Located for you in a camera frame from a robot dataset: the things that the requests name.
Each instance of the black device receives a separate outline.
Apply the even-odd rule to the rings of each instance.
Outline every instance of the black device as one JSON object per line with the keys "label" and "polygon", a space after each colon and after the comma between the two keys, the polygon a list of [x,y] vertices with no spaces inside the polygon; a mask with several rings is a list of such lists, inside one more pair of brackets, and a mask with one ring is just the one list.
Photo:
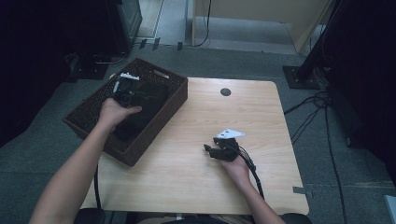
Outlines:
{"label": "black device", "polygon": [[315,68],[326,68],[346,142],[358,142],[383,161],[396,185],[396,28],[389,21],[396,21],[395,1],[337,0],[317,44],[293,71],[294,80],[308,82]]}
{"label": "black device", "polygon": [[219,148],[212,148],[208,145],[204,145],[205,150],[209,153],[211,158],[221,161],[233,161],[240,153],[239,145],[235,138],[221,139],[215,137],[213,141]]}
{"label": "black device", "polygon": [[235,138],[217,138],[214,137],[213,141],[219,148],[213,148],[208,145],[204,145],[205,151],[209,153],[211,158],[221,161],[233,161],[237,156],[241,156],[247,164],[248,169],[253,174],[256,180],[257,189],[260,195],[264,198],[264,193],[262,192],[262,182],[256,174],[256,166],[253,160],[249,157],[248,153],[238,145]]}
{"label": "black device", "polygon": [[142,22],[138,0],[52,1],[54,14],[78,56],[69,78],[103,79],[112,57],[130,51]]}
{"label": "black device", "polygon": [[152,96],[138,90],[142,83],[138,79],[119,77],[113,90],[113,98],[123,107],[144,105]]}
{"label": "black device", "polygon": [[121,141],[127,141],[136,138],[161,110],[168,98],[168,87],[133,75],[121,74],[114,86],[113,98],[123,107],[142,106],[142,111],[129,116],[114,131]]}

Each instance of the wire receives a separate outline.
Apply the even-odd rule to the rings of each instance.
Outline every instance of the wire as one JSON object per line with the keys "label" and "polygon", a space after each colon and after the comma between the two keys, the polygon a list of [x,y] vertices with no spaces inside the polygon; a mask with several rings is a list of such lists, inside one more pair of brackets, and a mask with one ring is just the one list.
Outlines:
{"label": "wire", "polygon": [[301,125],[299,127],[299,129],[297,130],[297,132],[298,132],[304,126],[304,128],[302,129],[300,134],[297,136],[297,139],[295,139],[293,141],[293,144],[295,144],[297,142],[297,140],[299,139],[300,135],[304,132],[305,128],[312,122],[312,120],[314,119],[315,115],[319,112],[319,110],[321,108],[324,108],[325,120],[326,120],[327,142],[328,142],[328,146],[329,146],[330,157],[332,159],[332,168],[334,169],[335,178],[337,180],[337,186],[338,186],[338,190],[339,190],[339,193],[340,193],[340,201],[341,201],[341,207],[342,207],[342,210],[343,210],[344,223],[347,224],[347,213],[346,213],[345,202],[344,202],[344,193],[343,193],[343,190],[342,190],[342,187],[341,187],[340,176],[338,174],[337,167],[336,167],[336,164],[335,164],[335,159],[334,159],[334,155],[333,155],[333,151],[332,151],[332,142],[331,142],[331,138],[330,138],[329,116],[328,116],[328,111],[327,111],[328,110],[328,106],[330,104],[330,97],[328,97],[328,96],[327,97],[320,97],[320,95],[323,94],[323,93],[327,93],[327,92],[326,91],[320,91],[317,94],[315,94],[315,96],[311,96],[311,97],[306,98],[305,100],[303,100],[298,105],[295,105],[291,109],[286,110],[284,112],[284,114],[286,115],[289,112],[299,108],[301,105],[304,105],[304,104],[306,104],[308,102],[313,102],[318,107],[316,111],[314,111],[313,113],[311,113],[308,116],[308,118],[305,120],[303,125]]}
{"label": "wire", "polygon": [[320,91],[320,92],[316,93],[314,96],[310,96],[310,97],[304,99],[304,100],[303,100],[301,103],[299,103],[298,105],[295,105],[295,106],[293,106],[292,108],[290,108],[290,109],[286,110],[285,112],[283,112],[283,114],[284,114],[284,115],[287,115],[287,114],[289,114],[290,112],[294,111],[295,109],[299,108],[300,106],[302,106],[302,105],[304,105],[304,104],[306,104],[306,103],[314,102],[315,99],[320,98],[320,97],[318,97],[318,96],[319,96],[320,94],[322,94],[322,93],[326,93],[326,91]]}
{"label": "wire", "polygon": [[292,108],[286,110],[284,112],[284,115],[289,114],[290,112],[294,111],[295,109],[299,108],[300,106],[306,104],[306,103],[314,103],[317,106],[317,109],[312,112],[311,114],[308,115],[308,117],[305,119],[305,121],[303,122],[302,125],[300,125],[300,127],[297,129],[297,131],[294,133],[294,135],[291,137],[292,140],[292,144],[294,145],[299,139],[300,136],[303,134],[303,132],[305,131],[306,127],[308,127],[309,124],[311,124],[311,122],[314,120],[315,116],[318,114],[319,110],[321,108],[324,108],[325,105],[327,103],[329,103],[330,98],[328,96],[326,97],[321,97],[320,95],[323,93],[327,93],[326,91],[320,91],[318,93],[316,93],[314,96],[310,96],[306,99],[304,99],[301,103],[293,106]]}
{"label": "wire", "polygon": [[[102,96],[100,98],[99,101],[99,106],[98,106],[98,111],[96,113],[96,117],[95,117],[95,123],[98,122],[99,120],[99,116],[100,116],[100,111],[102,109],[102,103],[104,101],[105,95],[106,95],[106,91],[108,89],[108,87],[110,86],[110,83],[112,83],[114,80],[116,80],[116,78],[113,77],[113,79],[109,80],[105,86],[105,89],[103,90]],[[100,202],[100,195],[99,195],[99,178],[98,178],[98,172],[99,172],[99,163],[96,165],[96,171],[95,174],[93,175],[93,188],[95,191],[95,199],[96,199],[96,206],[97,208],[102,209],[102,205]]]}
{"label": "wire", "polygon": [[332,141],[330,139],[329,116],[327,114],[327,107],[328,106],[326,105],[326,107],[325,107],[325,119],[326,119],[327,142],[328,142],[328,145],[329,145],[330,157],[332,158],[332,168],[334,169],[335,177],[337,179],[338,190],[340,192],[340,201],[341,201],[341,207],[343,209],[344,223],[347,224],[347,213],[346,213],[346,207],[345,207],[345,203],[344,203],[344,193],[343,193],[343,189],[341,188],[340,176],[338,174],[337,167],[335,165],[334,155],[333,155],[333,152],[332,152]]}
{"label": "wire", "polygon": [[100,202],[100,195],[99,195],[99,181],[98,181],[98,170],[99,170],[99,164],[96,165],[96,171],[93,176],[93,187],[95,190],[95,199],[96,199],[96,207],[102,209],[102,205]]}
{"label": "wire", "polygon": [[201,44],[195,45],[196,48],[202,46],[206,42],[207,38],[209,37],[209,19],[210,19],[210,8],[211,8],[211,6],[212,6],[212,0],[209,1],[209,10],[207,11],[206,37],[205,37],[204,41]]}
{"label": "wire", "polygon": [[313,112],[312,114],[310,114],[309,116],[308,116],[308,118],[305,120],[305,122],[298,128],[298,130],[296,131],[296,133],[295,134],[297,134],[297,132],[304,126],[304,128],[300,131],[300,133],[298,134],[298,136],[297,136],[297,138],[293,141],[293,145],[297,142],[297,140],[300,138],[300,136],[301,136],[301,134],[303,134],[303,132],[305,131],[305,129],[306,129],[306,127],[314,120],[314,118],[315,118],[315,116],[317,115],[317,113],[319,112],[319,110],[321,109],[321,107],[319,107],[315,112]]}
{"label": "wire", "polygon": [[231,147],[229,145],[224,145],[232,150],[234,150],[240,157],[242,157],[242,159],[244,159],[245,163],[247,164],[248,169],[250,170],[250,172],[253,174],[254,179],[256,180],[256,185],[257,185],[257,189],[259,190],[260,196],[262,196],[263,199],[264,198],[264,193],[262,192],[262,182],[259,179],[259,176],[256,173],[256,166],[253,163],[253,160],[249,157],[248,153],[245,151],[244,148],[239,147],[240,149],[242,149],[242,151],[244,152],[244,154],[247,156],[247,158],[236,148]]}
{"label": "wire", "polygon": [[325,88],[330,85],[329,81],[326,79],[327,71],[323,67],[315,67],[314,75],[317,80],[322,84]]}

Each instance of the hand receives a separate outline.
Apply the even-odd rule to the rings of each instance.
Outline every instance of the hand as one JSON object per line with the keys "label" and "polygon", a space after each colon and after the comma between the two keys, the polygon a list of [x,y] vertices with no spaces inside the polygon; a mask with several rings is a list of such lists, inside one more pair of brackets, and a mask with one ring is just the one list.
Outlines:
{"label": "hand", "polygon": [[233,161],[220,161],[220,163],[238,188],[250,183],[249,169],[241,156]]}
{"label": "hand", "polygon": [[103,125],[103,127],[110,128],[112,131],[120,122],[126,119],[126,117],[138,113],[141,110],[141,106],[124,108],[113,98],[107,98],[102,104],[98,124]]}

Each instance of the floor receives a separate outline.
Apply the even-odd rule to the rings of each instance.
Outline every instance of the floor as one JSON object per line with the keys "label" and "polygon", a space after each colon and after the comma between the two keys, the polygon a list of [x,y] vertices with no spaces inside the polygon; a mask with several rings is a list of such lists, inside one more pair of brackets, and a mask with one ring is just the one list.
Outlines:
{"label": "floor", "polygon": [[140,0],[139,3],[144,19],[137,35],[142,38],[154,38],[163,10],[163,0]]}
{"label": "floor", "polygon": [[[147,1],[150,0],[140,1],[143,20],[147,21],[150,18],[152,21],[156,20],[157,17],[152,16],[152,12],[148,11],[149,7],[146,7]],[[205,24],[206,18],[197,18],[196,44],[205,40]],[[149,43],[153,43],[155,38],[160,38],[162,45],[177,46],[178,42],[182,42],[184,46],[190,46],[191,25],[191,0],[163,0],[155,35],[152,37],[141,35],[140,39],[147,38]],[[208,39],[200,48],[298,54],[291,42],[285,23],[210,18],[209,28]],[[317,28],[311,37],[310,44],[305,46],[301,54],[309,53],[317,42],[322,29],[322,26]]]}

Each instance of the wicker basket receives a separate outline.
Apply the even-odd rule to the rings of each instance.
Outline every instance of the wicker basket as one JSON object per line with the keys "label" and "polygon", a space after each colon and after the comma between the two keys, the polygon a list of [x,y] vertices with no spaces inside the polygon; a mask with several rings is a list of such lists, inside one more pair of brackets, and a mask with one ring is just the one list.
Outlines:
{"label": "wicker basket", "polygon": [[127,72],[168,87],[168,98],[163,107],[137,137],[121,141],[111,134],[106,141],[104,152],[129,166],[134,166],[161,129],[187,100],[188,79],[186,77],[166,71],[141,59],[135,59],[67,115],[64,122],[80,138],[85,139],[96,123],[102,105],[101,100],[111,96],[115,78]]}

